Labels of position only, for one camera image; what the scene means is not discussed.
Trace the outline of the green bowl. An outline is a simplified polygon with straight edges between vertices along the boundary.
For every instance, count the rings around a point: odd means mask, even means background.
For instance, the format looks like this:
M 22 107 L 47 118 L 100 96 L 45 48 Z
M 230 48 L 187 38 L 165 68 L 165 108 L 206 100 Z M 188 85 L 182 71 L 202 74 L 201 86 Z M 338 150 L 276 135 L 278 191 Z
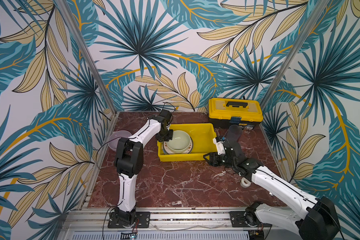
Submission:
M 176 154 L 189 153 L 192 148 L 192 139 L 184 131 L 173 131 L 173 138 L 168 141 L 167 148 Z

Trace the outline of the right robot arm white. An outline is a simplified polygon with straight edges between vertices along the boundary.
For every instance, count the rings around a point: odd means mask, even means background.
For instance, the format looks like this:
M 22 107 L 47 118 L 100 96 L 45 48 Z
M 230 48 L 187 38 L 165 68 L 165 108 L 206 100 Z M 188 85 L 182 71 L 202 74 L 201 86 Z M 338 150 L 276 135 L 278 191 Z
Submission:
M 237 142 L 216 137 L 213 143 L 216 152 L 204 155 L 210 166 L 231 168 L 242 178 L 242 187 L 260 186 L 290 208 L 287 211 L 256 201 L 235 217 L 235 221 L 250 227 L 270 224 L 303 240 L 333 240 L 342 232 L 335 205 L 329 198 L 317 198 L 293 186 L 261 161 L 247 158 Z

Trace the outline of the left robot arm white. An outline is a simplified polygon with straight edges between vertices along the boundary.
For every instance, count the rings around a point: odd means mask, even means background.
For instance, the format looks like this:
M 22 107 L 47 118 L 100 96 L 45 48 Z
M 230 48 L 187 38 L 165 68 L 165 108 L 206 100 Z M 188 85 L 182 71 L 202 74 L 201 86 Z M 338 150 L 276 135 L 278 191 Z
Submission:
M 124 228 L 138 225 L 135 193 L 137 176 L 144 165 L 144 147 L 152 138 L 159 142 L 173 138 L 174 131 L 170 129 L 172 118 L 170 111 L 162 110 L 148 117 L 136 133 L 118 140 L 115 167 L 120 180 L 119 201 L 110 215 L 109 228 L 113 224 Z

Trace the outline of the orange sunburst plate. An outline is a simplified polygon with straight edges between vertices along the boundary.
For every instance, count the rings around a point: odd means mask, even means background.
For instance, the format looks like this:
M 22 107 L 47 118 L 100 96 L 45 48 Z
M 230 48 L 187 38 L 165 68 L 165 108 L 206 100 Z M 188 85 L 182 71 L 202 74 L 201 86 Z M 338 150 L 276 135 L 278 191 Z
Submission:
M 164 142 L 164 150 L 169 155 L 189 154 L 193 150 L 193 145 L 191 138 L 175 137 L 173 140 Z

